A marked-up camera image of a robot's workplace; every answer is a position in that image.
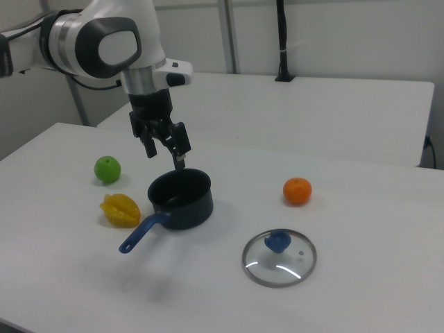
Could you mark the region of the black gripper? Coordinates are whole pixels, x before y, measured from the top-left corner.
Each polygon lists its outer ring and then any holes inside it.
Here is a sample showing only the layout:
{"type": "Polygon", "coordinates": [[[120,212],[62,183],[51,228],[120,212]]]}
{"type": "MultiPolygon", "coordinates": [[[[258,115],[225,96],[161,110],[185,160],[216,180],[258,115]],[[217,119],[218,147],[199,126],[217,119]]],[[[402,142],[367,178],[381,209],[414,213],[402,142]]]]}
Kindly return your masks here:
{"type": "Polygon", "coordinates": [[[143,144],[146,155],[152,158],[157,155],[153,137],[164,138],[176,171],[185,168],[185,156],[191,150],[187,130],[183,122],[172,123],[173,105],[168,89],[148,95],[129,96],[132,111],[129,113],[134,137],[143,144]]]}

